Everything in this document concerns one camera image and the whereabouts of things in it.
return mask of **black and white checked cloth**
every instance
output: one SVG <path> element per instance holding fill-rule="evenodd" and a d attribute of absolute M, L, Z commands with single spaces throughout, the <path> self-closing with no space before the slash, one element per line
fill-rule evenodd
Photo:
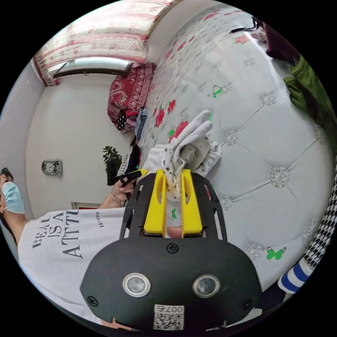
<path fill-rule="evenodd" d="M 337 222 L 337 157 L 336 157 L 336 169 L 335 180 L 333 182 L 332 193 L 329 204 L 326 208 L 322 222 L 318 228 L 316 235 L 311 241 L 309 247 L 304 252 L 304 259 L 309 267 L 315 269 L 325 250 L 330 243 L 333 231 L 335 230 Z"/>

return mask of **pink floral curtain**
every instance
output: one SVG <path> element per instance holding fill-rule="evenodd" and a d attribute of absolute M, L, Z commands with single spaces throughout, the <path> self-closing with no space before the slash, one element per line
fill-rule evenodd
<path fill-rule="evenodd" d="M 77 19 L 35 55 L 46 86 L 59 84 L 49 68 L 78 57 L 114 57 L 144 63 L 148 38 L 161 18 L 182 0 L 122 0 Z"/>

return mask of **woman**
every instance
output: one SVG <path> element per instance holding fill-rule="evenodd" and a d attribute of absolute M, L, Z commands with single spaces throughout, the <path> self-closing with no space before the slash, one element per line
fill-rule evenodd
<path fill-rule="evenodd" d="M 80 293 L 80 285 L 92 258 L 119 239 L 126 193 L 132 182 L 118 181 L 97 210 L 48 212 L 28 220 L 24 200 L 7 169 L 0 175 L 0 214 L 18 248 L 19 264 L 35 287 L 60 307 L 92 322 L 126 328 L 97 318 Z M 168 230 L 172 237 L 181 230 Z"/>

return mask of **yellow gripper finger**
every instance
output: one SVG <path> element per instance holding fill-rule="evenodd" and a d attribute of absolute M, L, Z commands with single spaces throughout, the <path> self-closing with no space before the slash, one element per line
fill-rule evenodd
<path fill-rule="evenodd" d="M 196 193 L 194 191 L 191 170 L 181 173 L 181 237 L 200 234 L 203 230 Z"/>
<path fill-rule="evenodd" d="M 166 232 L 166 177 L 163 170 L 158 170 L 154 181 L 153 192 L 144 224 L 146 234 L 161 234 Z"/>

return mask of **red floral blanket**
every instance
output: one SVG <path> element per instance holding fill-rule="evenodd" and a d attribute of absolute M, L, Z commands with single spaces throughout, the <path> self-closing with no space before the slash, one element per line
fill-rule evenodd
<path fill-rule="evenodd" d="M 138 111 L 145 106 L 154 72 L 154 64 L 141 64 L 131 69 L 127 77 L 116 76 L 110 86 L 108 115 L 117 127 L 121 112 L 127 112 L 129 118 L 136 119 Z"/>

